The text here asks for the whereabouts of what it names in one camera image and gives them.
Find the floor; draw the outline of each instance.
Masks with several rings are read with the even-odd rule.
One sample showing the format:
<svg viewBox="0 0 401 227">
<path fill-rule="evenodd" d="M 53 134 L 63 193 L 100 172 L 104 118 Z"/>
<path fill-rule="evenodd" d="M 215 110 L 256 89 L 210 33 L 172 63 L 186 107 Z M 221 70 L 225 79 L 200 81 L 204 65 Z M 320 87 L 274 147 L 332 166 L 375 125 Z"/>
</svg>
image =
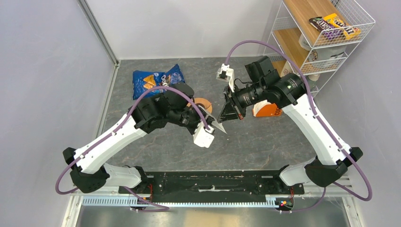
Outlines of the floor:
<svg viewBox="0 0 401 227">
<path fill-rule="evenodd" d="M 295 199 L 295 209 L 316 199 Z M 325 199 L 319 208 L 279 214 L 269 208 L 171 208 L 168 212 L 135 213 L 127 207 L 84 206 L 77 227 L 349 227 L 341 198 Z"/>
<path fill-rule="evenodd" d="M 259 57 L 230 60 L 236 78 L 249 80 L 244 65 Z M 168 71 L 176 63 L 195 97 L 209 100 L 218 116 L 224 103 L 225 82 L 215 79 L 224 58 L 125 60 L 121 62 L 107 111 L 105 129 L 114 125 L 133 104 L 134 70 Z M 194 145 L 185 128 L 168 124 L 165 128 L 128 145 L 107 162 L 115 166 L 142 166 L 145 171 L 279 169 L 297 164 L 316 154 L 302 132 L 285 114 L 255 118 L 247 109 L 244 120 L 225 122 L 227 134 L 216 133 L 210 148 Z"/>
</svg>

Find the snack package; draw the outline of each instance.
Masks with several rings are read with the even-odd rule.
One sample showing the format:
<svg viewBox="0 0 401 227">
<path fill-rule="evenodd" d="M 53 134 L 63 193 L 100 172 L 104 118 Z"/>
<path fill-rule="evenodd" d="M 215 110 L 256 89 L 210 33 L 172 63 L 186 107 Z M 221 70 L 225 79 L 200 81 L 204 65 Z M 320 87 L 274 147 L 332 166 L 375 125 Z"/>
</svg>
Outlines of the snack package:
<svg viewBox="0 0 401 227">
<path fill-rule="evenodd" d="M 134 86 L 133 99 L 138 99 L 146 90 L 156 86 L 170 86 L 170 84 L 176 84 L 178 82 L 184 82 L 183 73 L 180 70 L 178 64 L 172 67 L 168 72 L 146 72 L 136 70 L 132 73 L 132 84 Z M 155 94 L 165 92 L 165 90 L 155 90 L 149 92 L 145 97 L 151 97 Z"/>
<path fill-rule="evenodd" d="M 333 25 L 334 27 L 344 28 L 343 33 L 346 40 L 352 39 L 353 37 L 361 33 L 361 30 L 359 28 L 347 25 L 335 13 L 323 17 L 323 20 L 327 21 L 327 23 Z"/>
<path fill-rule="evenodd" d="M 327 23 L 325 20 L 322 19 L 322 17 L 311 18 L 311 19 L 309 19 L 309 23 L 313 27 L 315 27 L 319 32 L 323 31 L 323 35 L 329 40 L 337 38 L 342 34 L 342 31 L 339 29 L 331 30 L 331 31 L 324 31 L 327 29 L 333 29 L 333 28 L 335 28 L 335 26 Z"/>
</svg>

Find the orange box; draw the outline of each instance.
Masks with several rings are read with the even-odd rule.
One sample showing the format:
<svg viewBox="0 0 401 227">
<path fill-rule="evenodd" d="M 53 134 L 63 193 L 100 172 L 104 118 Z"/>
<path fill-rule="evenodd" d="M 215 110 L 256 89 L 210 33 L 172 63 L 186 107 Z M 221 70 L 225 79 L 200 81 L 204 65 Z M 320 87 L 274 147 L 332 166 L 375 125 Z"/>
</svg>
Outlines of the orange box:
<svg viewBox="0 0 401 227">
<path fill-rule="evenodd" d="M 281 116 L 283 111 L 274 103 L 261 101 L 253 105 L 252 113 L 254 117 L 277 117 Z"/>
</svg>

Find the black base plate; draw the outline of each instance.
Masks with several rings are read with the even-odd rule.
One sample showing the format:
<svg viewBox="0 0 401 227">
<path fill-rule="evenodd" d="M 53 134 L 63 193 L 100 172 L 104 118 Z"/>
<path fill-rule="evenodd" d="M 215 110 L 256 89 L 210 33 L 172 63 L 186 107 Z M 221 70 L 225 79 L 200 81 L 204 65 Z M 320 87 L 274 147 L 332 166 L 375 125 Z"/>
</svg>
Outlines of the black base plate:
<svg viewBox="0 0 401 227">
<path fill-rule="evenodd" d="M 279 178 L 281 170 L 146 172 L 148 182 L 133 188 L 150 194 L 153 202 L 265 202 L 266 194 L 290 195 L 290 186 Z M 293 185 L 294 194 L 304 194 L 302 184 Z M 119 193 L 129 193 L 123 187 Z"/>
</svg>

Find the gray tabletop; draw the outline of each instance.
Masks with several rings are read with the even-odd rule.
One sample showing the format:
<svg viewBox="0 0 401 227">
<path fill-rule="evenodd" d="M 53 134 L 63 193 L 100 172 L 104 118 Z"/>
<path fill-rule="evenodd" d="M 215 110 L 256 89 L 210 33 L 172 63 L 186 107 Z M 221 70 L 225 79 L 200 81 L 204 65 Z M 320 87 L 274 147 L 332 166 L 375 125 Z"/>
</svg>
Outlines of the gray tabletop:
<svg viewBox="0 0 401 227">
<path fill-rule="evenodd" d="M 249 80 L 244 65 L 259 57 L 232 58 L 236 78 Z M 105 129 L 114 125 L 133 104 L 134 70 L 168 71 L 179 64 L 186 83 L 212 103 L 216 117 L 224 104 L 225 82 L 215 79 L 224 58 L 125 60 L 121 62 L 107 111 Z M 142 166 L 146 171 L 279 169 L 316 154 L 295 123 L 285 114 L 256 118 L 247 109 L 244 120 L 223 123 L 227 134 L 217 131 L 210 148 L 193 143 L 186 128 L 168 124 L 137 140 L 107 162 L 115 166 Z"/>
</svg>

